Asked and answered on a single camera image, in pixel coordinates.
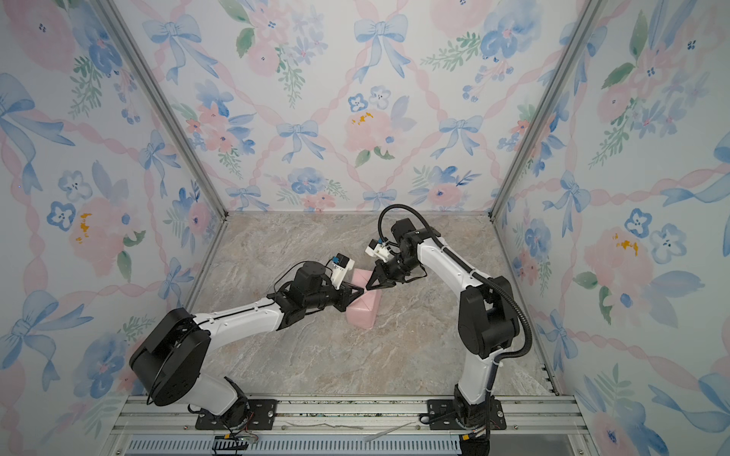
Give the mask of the purple pink wrapping paper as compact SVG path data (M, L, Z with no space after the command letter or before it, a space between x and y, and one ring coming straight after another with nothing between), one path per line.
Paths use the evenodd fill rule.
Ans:
M352 283L365 288L372 272L364 269L355 269ZM382 290L365 291L362 296L351 303L346 312L347 322L362 330L371 330L376 323L380 306Z

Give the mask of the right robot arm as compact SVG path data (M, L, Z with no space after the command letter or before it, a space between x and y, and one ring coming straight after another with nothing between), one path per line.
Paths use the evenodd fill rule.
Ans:
M405 233L397 250L373 239L366 254L376 260L369 290L393 288L414 281L414 270L433 273L458 300L457 332L466 349L464 369L454 387L452 418L465 429L488 425L494 406L494 383L502 359L519 336L525 316L517 310L503 277L474 268L441 237L422 231Z

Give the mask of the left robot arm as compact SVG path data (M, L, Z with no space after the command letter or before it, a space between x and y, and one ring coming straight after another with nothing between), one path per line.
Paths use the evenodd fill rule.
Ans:
M248 398L232 379L203 372L209 355L249 336L289 328L328 307L345 312L364 294L345 280L350 270L303 261L292 280L251 304L197 315L183 308L168 312L129 360L148 403L188 404L225 428L242 428L252 416Z

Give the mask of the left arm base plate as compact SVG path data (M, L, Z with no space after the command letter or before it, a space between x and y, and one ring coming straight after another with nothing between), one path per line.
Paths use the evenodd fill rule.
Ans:
M214 415L200 410L197 431L271 431L277 415L276 399L246 399L235 402L228 412Z

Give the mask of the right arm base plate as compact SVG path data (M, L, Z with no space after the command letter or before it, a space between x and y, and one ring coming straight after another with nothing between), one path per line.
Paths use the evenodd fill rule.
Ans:
M484 402L471 405L461 399L431 399L427 412L419 416L419 422L431 431L473 432L487 428L489 431L507 429L502 404L494 396Z

